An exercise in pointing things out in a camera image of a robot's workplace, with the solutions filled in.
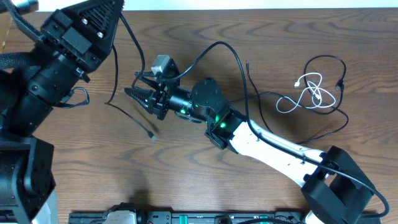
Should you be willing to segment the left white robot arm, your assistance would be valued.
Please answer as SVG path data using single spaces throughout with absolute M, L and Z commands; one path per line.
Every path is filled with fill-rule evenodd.
M 57 9 L 36 29 L 24 19 L 37 1 L 2 1 L 29 52 L 1 55 L 1 222 L 58 220 L 54 146 L 34 136 L 54 108 L 71 108 L 76 84 L 89 82 L 110 54 L 124 3 L 83 1 Z

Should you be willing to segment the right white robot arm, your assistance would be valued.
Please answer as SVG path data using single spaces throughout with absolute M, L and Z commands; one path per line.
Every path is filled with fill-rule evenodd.
M 259 160 L 293 180 L 310 207 L 306 223 L 357 223 L 367 216 L 374 186 L 346 151 L 310 149 L 272 134 L 234 109 L 212 79 L 191 90 L 177 80 L 144 81 L 149 89 L 124 91 L 148 113 L 163 120 L 172 110 L 205 122 L 205 136 L 216 147 Z

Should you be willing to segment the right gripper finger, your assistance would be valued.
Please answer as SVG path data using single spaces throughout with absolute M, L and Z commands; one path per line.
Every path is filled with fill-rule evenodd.
M 133 100 L 136 100 L 144 108 L 147 108 L 149 106 L 150 99 L 154 94 L 153 90 L 139 87 L 125 88 L 124 92 L 125 94 L 127 94 L 127 96 L 129 96 Z
M 153 72 L 134 72 L 135 79 L 133 81 L 133 88 L 137 88 L 136 82 L 138 80 L 142 81 L 145 83 L 147 86 L 157 90 L 159 87 L 159 84 L 155 80 L 151 80 L 150 78 L 155 78 L 155 75 Z

